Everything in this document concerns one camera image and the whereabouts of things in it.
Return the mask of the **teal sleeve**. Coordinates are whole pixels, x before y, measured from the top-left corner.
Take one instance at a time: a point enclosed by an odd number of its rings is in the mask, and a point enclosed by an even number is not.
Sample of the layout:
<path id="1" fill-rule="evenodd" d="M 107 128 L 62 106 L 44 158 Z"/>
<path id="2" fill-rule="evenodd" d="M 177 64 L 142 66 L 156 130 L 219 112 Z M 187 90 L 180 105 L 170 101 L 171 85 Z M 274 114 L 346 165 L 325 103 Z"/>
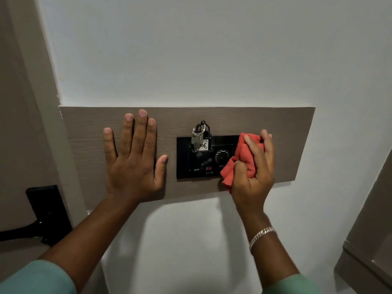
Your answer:
<path id="1" fill-rule="evenodd" d="M 323 294 L 307 277 L 295 274 L 264 288 L 262 294 Z"/>
<path id="2" fill-rule="evenodd" d="M 58 265 L 36 260 L 0 283 L 0 294 L 78 294 L 71 277 Z"/>

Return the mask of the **teal left sleeve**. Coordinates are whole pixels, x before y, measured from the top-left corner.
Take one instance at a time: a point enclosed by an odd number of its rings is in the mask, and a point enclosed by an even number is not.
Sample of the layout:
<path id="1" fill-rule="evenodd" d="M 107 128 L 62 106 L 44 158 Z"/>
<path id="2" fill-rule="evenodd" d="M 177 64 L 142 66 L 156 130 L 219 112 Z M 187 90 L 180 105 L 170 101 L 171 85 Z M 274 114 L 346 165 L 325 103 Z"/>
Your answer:
<path id="1" fill-rule="evenodd" d="M 0 283 L 0 294 L 78 294 L 71 277 L 58 265 L 36 260 Z"/>

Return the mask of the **black door lock plate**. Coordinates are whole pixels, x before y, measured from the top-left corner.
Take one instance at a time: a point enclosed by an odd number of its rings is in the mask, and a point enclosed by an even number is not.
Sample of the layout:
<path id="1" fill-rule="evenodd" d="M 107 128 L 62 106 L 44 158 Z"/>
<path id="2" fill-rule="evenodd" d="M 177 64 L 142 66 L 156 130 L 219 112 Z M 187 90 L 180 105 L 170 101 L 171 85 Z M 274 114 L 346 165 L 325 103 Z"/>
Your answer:
<path id="1" fill-rule="evenodd" d="M 41 237 L 42 243 L 53 247 L 72 231 L 60 191 L 57 185 L 26 189 L 36 221 L 28 225 L 31 237 Z"/>

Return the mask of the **person's right hand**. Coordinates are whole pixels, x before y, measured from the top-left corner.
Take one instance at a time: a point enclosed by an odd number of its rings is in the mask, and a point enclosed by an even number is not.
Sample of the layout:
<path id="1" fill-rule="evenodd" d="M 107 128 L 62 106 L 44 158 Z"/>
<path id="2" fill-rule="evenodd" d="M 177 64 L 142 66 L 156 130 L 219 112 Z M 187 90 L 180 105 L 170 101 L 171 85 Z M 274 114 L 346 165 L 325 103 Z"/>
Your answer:
<path id="1" fill-rule="evenodd" d="M 238 213 L 262 213 L 267 195 L 275 183 L 275 168 L 268 168 L 264 151 L 248 135 L 245 135 L 244 141 L 252 152 L 256 175 L 249 178 L 246 188 L 233 188 L 232 184 L 231 195 Z"/>

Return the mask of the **person's left forearm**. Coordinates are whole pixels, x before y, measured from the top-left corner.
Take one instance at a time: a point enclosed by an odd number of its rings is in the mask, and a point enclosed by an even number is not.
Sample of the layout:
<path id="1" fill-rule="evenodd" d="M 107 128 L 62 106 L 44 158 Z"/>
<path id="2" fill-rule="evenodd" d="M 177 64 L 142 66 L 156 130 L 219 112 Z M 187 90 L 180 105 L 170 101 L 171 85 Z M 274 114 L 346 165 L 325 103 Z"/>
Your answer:
<path id="1" fill-rule="evenodd" d="M 64 270 L 76 291 L 82 291 L 103 254 L 143 197 L 140 192 L 107 194 L 89 216 L 40 259 Z"/>

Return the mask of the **silver key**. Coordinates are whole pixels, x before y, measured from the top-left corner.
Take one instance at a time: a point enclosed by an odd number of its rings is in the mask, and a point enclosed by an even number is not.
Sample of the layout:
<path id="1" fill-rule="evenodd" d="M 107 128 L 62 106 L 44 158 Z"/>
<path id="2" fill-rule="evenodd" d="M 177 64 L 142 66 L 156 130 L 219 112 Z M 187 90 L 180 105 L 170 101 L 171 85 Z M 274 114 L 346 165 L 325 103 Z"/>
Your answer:
<path id="1" fill-rule="evenodd" d="M 204 133 L 200 132 L 200 133 L 193 133 L 192 137 L 191 137 L 191 144 L 194 147 L 194 151 L 199 151 L 200 146 L 203 143 L 203 138 L 204 138 Z"/>

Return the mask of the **grey-brown wooden wall panel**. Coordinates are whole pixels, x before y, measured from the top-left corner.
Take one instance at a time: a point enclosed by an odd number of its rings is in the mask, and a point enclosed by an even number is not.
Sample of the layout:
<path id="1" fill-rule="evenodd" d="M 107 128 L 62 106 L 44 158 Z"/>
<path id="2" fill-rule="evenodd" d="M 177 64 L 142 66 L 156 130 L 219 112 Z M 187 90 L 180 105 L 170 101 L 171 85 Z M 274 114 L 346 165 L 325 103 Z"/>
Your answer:
<path id="1" fill-rule="evenodd" d="M 124 115 L 137 116 L 139 110 L 139 107 L 60 107 L 88 209 L 95 208 L 106 194 L 103 129 L 113 130 L 119 146 Z M 157 122 L 158 157 L 163 154 L 169 157 L 165 188 L 151 201 L 198 198 L 223 191 L 219 178 L 176 178 L 176 138 L 190 137 L 193 127 L 202 120 L 210 126 L 213 136 L 260 134 L 266 129 L 273 135 L 276 150 L 276 182 L 294 181 L 315 112 L 314 107 L 148 107 L 145 110 Z"/>

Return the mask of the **red cleaning cloth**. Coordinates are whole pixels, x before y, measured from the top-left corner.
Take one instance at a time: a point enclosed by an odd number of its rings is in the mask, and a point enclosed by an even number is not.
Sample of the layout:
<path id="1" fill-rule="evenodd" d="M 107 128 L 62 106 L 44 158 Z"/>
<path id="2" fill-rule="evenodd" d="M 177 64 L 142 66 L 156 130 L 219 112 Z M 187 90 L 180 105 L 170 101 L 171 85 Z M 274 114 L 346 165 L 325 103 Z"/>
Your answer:
<path id="1" fill-rule="evenodd" d="M 227 191 L 231 193 L 232 191 L 232 184 L 233 184 L 233 177 L 234 177 L 234 165 L 236 161 L 241 161 L 246 164 L 247 166 L 247 177 L 254 178 L 256 175 L 256 166 L 254 163 L 254 158 L 252 155 L 251 150 L 249 149 L 248 145 L 244 141 L 244 136 L 248 135 L 263 151 L 264 144 L 263 140 L 260 136 L 255 134 L 248 134 L 248 133 L 241 133 L 238 139 L 237 147 L 229 161 L 221 170 L 220 174 L 223 178 L 222 184 L 226 187 Z"/>

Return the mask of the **teal right sleeve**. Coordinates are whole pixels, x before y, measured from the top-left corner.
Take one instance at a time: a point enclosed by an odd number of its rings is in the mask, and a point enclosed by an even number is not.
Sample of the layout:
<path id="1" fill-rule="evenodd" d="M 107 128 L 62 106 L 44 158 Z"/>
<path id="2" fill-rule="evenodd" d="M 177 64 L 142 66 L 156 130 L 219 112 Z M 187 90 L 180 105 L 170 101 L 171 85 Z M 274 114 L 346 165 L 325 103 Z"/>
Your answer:
<path id="1" fill-rule="evenodd" d="M 262 294 L 323 294 L 307 277 L 295 274 L 264 288 Z"/>

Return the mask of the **beige door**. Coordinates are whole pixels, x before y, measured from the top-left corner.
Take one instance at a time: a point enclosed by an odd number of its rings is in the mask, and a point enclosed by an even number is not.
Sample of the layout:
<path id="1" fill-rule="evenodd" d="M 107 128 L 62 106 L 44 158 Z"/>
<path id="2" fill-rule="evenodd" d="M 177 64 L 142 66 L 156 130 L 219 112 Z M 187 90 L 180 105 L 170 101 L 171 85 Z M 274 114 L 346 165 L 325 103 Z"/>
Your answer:
<path id="1" fill-rule="evenodd" d="M 0 232 L 36 221 L 26 189 L 59 182 L 6 0 L 0 0 Z"/>

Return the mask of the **black switch panel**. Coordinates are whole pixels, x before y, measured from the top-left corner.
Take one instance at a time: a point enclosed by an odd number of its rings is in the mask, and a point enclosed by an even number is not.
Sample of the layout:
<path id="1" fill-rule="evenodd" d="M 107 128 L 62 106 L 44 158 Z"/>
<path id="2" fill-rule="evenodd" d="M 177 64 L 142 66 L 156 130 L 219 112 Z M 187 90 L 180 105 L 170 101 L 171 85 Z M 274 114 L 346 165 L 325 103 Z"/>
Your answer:
<path id="1" fill-rule="evenodd" d="M 194 151 L 191 137 L 176 139 L 176 178 L 215 178 L 234 156 L 239 135 L 212 136 L 207 151 Z"/>

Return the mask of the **person's left hand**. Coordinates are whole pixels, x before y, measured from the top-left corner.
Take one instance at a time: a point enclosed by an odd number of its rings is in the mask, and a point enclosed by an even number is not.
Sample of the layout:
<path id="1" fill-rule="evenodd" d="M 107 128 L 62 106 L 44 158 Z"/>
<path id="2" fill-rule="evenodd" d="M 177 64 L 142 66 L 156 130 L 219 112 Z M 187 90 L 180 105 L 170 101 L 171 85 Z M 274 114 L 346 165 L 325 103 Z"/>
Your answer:
<path id="1" fill-rule="evenodd" d="M 154 186 L 157 126 L 154 118 L 148 116 L 146 137 L 141 157 L 132 156 L 132 141 L 137 116 L 126 113 L 120 136 L 120 145 L 116 146 L 117 159 L 113 164 L 106 163 L 107 192 L 140 192 L 144 197 L 141 202 L 151 200 L 163 187 Z"/>

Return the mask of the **person's right forearm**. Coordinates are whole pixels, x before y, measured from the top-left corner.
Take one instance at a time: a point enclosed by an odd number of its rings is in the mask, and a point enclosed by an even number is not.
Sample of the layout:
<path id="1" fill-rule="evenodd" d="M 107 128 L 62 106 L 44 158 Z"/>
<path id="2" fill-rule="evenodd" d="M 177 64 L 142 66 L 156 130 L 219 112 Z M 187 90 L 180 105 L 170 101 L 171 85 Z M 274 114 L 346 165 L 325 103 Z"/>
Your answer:
<path id="1" fill-rule="evenodd" d="M 300 273 L 265 213 L 239 212 L 239 216 L 245 228 L 262 289 Z"/>

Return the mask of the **grey-brown cabinet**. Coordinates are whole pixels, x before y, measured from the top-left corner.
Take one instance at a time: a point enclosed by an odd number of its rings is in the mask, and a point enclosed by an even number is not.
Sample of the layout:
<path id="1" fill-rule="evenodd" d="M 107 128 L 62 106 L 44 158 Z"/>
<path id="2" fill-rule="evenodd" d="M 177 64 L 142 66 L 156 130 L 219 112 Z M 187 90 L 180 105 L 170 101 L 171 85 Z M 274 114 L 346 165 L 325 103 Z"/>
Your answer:
<path id="1" fill-rule="evenodd" d="M 392 149 L 334 268 L 357 294 L 392 294 Z"/>

